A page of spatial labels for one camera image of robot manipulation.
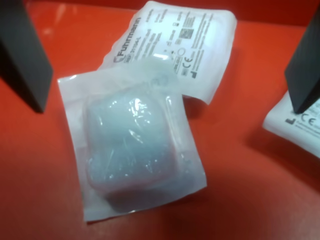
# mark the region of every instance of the red table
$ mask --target red table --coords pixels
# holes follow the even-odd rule
[[[57,78],[96,70],[134,11],[48,2],[28,11],[54,79],[44,114],[0,80],[0,239],[320,239],[318,159],[261,127],[286,92],[304,27],[239,21],[211,105],[185,103],[207,188],[87,225]]]

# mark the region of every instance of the sealed package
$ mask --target sealed package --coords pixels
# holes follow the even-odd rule
[[[171,66],[149,58],[58,80],[85,221],[157,207],[207,185]]]
[[[209,104],[226,70],[236,25],[234,14],[227,10],[148,1],[99,69],[148,56],[169,58],[182,94]]]
[[[287,92],[268,113],[263,127],[320,158],[320,99],[302,114],[295,114]]]

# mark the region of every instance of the folded gauze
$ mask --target folded gauze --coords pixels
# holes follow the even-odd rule
[[[106,194],[150,189],[177,171],[166,115],[140,88],[90,101],[86,124],[87,175],[95,189]]]

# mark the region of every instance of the label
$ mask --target label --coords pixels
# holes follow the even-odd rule
[[[113,62],[130,63],[148,56],[170,57],[178,76],[196,79],[201,63],[210,57],[204,46],[209,29],[216,28],[213,18],[210,11],[169,11],[158,7],[142,11],[124,36],[125,42]]]
[[[295,114],[287,92],[269,112],[263,127],[320,158],[320,99],[302,114]]]

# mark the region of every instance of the sterile pouch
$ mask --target sterile pouch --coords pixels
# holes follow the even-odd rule
[[[207,185],[171,66],[151,57],[58,80],[85,221],[157,207]]]
[[[173,60],[181,93],[209,104],[226,70],[237,20],[227,10],[148,1],[104,57],[100,70],[148,56]]]
[[[289,93],[268,113],[263,127],[320,158],[320,99],[295,114]]]

